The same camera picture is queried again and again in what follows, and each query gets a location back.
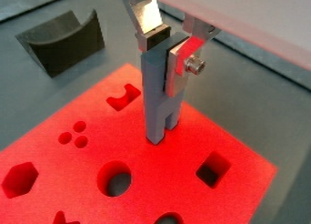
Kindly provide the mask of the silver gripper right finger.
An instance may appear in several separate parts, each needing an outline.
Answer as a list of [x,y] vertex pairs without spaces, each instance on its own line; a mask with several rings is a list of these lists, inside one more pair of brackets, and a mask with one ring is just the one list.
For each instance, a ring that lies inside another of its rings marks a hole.
[[205,61],[199,58],[203,45],[220,33],[220,29],[193,16],[183,20],[183,30],[189,36],[169,50],[165,93],[175,97],[185,88],[189,74],[199,75]]

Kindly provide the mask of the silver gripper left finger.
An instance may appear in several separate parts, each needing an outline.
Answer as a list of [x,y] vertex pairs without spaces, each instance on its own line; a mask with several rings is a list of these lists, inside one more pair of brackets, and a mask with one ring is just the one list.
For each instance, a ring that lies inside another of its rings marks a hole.
[[162,23],[156,0],[122,0],[136,29],[138,49],[145,52],[169,37],[171,27]]

